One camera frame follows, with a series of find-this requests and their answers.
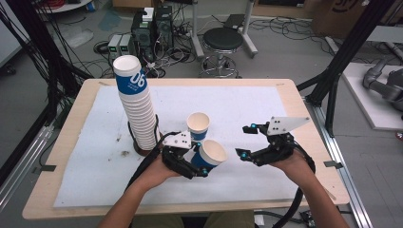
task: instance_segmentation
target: human arm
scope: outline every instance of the human arm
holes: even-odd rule
[[[281,169],[302,190],[317,227],[349,227],[301,153],[295,150],[290,158],[272,165]]]
[[[169,170],[164,164],[161,155],[145,169],[107,212],[98,225],[99,228],[127,228],[144,194],[153,187],[163,183],[170,177],[178,177],[179,174]]]

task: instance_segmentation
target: black stool seat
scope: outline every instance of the black stool seat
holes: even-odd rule
[[[230,28],[212,28],[203,35],[203,41],[213,49],[233,50],[242,45],[242,36]]]

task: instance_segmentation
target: person's left arm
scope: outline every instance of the person's left arm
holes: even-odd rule
[[[99,228],[127,228],[136,214],[137,208],[142,201],[144,194],[153,187],[163,183],[170,177],[178,177],[179,174],[168,169],[161,155],[145,169],[107,212],[104,219],[98,225]]]

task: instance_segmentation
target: wooden table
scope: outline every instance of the wooden table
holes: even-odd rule
[[[150,86],[275,86],[290,117],[310,116],[293,81],[285,79],[148,79]],[[86,116],[96,98],[100,86],[115,86],[114,79],[86,80],[59,137],[48,157],[47,164],[57,165],[54,172],[42,172],[23,211],[25,219],[60,219],[103,216],[109,207],[53,208],[68,158],[78,141]],[[313,157],[317,165],[317,177],[335,204],[347,204],[349,195],[338,173],[323,162],[331,158],[320,138],[315,124],[308,124],[293,131],[298,143]],[[190,213],[241,209],[288,207],[291,201],[243,201],[226,203],[201,203],[194,205],[140,206],[138,214]]]

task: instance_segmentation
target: round stool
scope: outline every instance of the round stool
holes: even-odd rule
[[[242,36],[230,28],[212,28],[202,37],[202,44],[216,55],[211,55],[201,63],[201,72],[218,78],[226,78],[233,74],[240,78],[235,62],[223,54],[234,53],[242,46]]]

